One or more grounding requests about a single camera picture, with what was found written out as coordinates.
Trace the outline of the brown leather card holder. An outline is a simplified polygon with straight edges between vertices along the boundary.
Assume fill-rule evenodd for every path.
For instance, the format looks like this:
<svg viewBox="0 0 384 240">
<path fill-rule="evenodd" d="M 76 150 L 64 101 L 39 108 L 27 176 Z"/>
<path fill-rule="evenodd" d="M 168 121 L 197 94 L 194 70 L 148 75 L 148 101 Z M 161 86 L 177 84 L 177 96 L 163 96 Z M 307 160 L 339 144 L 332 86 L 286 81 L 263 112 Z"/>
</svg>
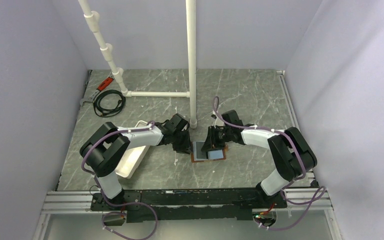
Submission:
<svg viewBox="0 0 384 240">
<path fill-rule="evenodd" d="M 226 152 L 228 151 L 227 146 L 223 149 L 204 152 L 201 151 L 203 145 L 203 141 L 193 141 L 191 143 L 193 152 L 190 154 L 190 158 L 192 163 L 213 162 L 226 159 Z"/>
</svg>

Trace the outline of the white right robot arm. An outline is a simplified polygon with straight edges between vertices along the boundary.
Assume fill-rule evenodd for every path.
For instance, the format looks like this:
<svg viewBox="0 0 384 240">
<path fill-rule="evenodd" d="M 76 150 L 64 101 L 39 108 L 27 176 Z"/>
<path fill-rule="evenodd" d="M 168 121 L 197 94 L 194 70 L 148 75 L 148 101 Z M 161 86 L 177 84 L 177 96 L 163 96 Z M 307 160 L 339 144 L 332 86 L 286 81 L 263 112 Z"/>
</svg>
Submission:
<svg viewBox="0 0 384 240">
<path fill-rule="evenodd" d="M 317 166 L 318 160 L 300 130 L 263 130 L 257 126 L 210 126 L 201 151 L 221 150 L 227 142 L 270 150 L 275 170 L 257 184 L 256 203 L 267 208 L 275 195 Z"/>
</svg>

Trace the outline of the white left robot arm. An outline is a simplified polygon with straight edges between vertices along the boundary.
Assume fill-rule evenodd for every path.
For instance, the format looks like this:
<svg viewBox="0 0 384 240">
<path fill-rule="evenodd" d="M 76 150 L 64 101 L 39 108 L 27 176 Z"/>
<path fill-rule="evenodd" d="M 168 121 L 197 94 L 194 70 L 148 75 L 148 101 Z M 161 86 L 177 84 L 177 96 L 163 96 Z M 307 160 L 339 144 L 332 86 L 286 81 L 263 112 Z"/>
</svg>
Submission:
<svg viewBox="0 0 384 240">
<path fill-rule="evenodd" d="M 126 151 L 142 146 L 171 145 L 176 153 L 191 154 L 189 122 L 174 114 L 164 122 L 150 121 L 143 127 L 116 127 L 104 123 L 80 148 L 81 169 L 90 173 L 104 196 L 104 204 L 111 210 L 124 203 L 125 191 L 116 167 Z"/>
</svg>

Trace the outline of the dark grey credit card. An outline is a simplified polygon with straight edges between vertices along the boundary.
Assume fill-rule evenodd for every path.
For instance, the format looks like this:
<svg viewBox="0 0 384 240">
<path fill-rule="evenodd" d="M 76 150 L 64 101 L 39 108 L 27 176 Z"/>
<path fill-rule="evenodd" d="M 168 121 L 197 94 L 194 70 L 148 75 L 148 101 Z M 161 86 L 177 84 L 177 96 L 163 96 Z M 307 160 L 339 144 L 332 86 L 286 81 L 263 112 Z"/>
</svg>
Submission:
<svg viewBox="0 0 384 240">
<path fill-rule="evenodd" d="M 204 141 L 194 141 L 192 142 L 193 147 L 193 162 L 203 162 L 208 160 L 208 154 L 205 151 L 202 151 L 202 147 L 204 146 Z"/>
</svg>

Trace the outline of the light blue credit card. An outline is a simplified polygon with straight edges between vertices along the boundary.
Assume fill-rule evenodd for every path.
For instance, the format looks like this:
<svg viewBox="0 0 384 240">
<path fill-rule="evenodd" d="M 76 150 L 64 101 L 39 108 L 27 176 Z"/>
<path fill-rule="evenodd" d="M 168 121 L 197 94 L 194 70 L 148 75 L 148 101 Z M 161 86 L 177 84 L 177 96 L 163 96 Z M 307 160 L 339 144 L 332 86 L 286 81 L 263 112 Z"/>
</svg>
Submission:
<svg viewBox="0 0 384 240">
<path fill-rule="evenodd" d="M 207 158 L 209 160 L 222 160 L 225 158 L 224 150 L 218 149 L 218 150 L 208 151 Z"/>
</svg>

